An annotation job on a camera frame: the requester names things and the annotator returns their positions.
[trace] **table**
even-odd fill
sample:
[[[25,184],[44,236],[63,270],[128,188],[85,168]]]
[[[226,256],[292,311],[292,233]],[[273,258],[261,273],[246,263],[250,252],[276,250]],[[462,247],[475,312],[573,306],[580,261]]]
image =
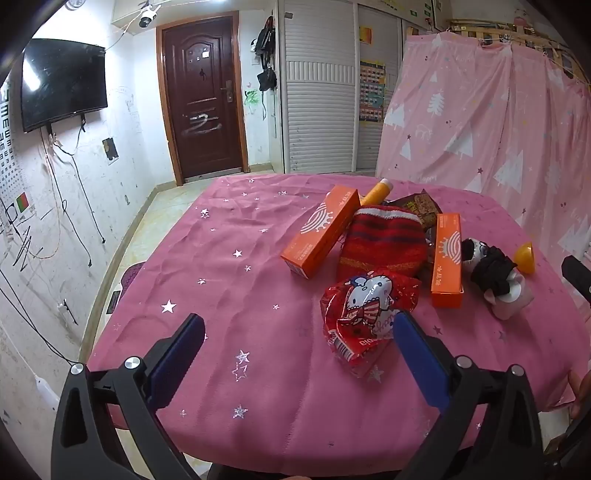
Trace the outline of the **table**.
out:
[[[195,201],[142,267],[89,361],[118,367],[170,336],[190,312],[207,339],[169,407],[158,417],[178,448],[238,468],[289,475],[357,475],[402,468],[436,421],[392,343],[378,375],[355,378],[322,335],[319,300],[335,282],[338,245],[311,280],[290,272],[280,252],[335,184],[367,193],[376,179],[346,175],[222,177]],[[394,182],[389,198],[426,188],[462,216],[463,237],[511,256],[528,241],[494,200],[434,185]],[[501,322],[465,282],[461,309],[435,309],[428,286],[413,315],[453,355],[481,368],[521,364],[540,410],[581,376],[589,336],[558,275],[536,249],[528,277],[535,300]],[[479,408],[463,446],[473,443]],[[124,425],[119,412],[118,425]]]

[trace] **eye chart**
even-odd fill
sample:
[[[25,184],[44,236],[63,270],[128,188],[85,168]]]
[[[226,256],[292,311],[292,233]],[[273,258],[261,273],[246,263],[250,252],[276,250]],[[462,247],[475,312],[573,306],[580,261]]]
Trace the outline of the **eye chart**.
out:
[[[21,169],[15,161],[11,137],[11,121],[8,109],[9,83],[4,82],[0,89],[0,204],[2,223],[12,225],[30,207],[25,192]]]

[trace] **human hand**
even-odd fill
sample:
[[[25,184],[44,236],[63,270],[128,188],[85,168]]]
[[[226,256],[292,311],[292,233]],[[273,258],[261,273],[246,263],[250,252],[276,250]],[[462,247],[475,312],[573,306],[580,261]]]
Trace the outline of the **human hand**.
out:
[[[573,372],[569,372],[569,385],[573,389],[575,395],[574,404],[570,409],[571,418],[575,419],[581,412],[581,405],[591,395],[591,371],[581,380],[580,377]]]

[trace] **yellow bottle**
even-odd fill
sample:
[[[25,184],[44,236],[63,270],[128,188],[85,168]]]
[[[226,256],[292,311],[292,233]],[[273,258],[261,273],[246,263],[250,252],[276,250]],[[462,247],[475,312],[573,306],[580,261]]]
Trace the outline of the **yellow bottle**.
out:
[[[371,191],[361,200],[361,206],[380,205],[394,188],[392,182],[382,179]]]

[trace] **hello kitty packaging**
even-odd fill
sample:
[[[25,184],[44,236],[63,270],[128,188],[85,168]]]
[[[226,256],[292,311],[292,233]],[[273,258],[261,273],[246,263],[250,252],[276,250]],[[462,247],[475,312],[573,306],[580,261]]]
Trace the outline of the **hello kitty packaging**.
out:
[[[415,278],[380,268],[326,289],[320,300],[324,337],[357,377],[390,342],[394,315],[415,308],[419,286]]]

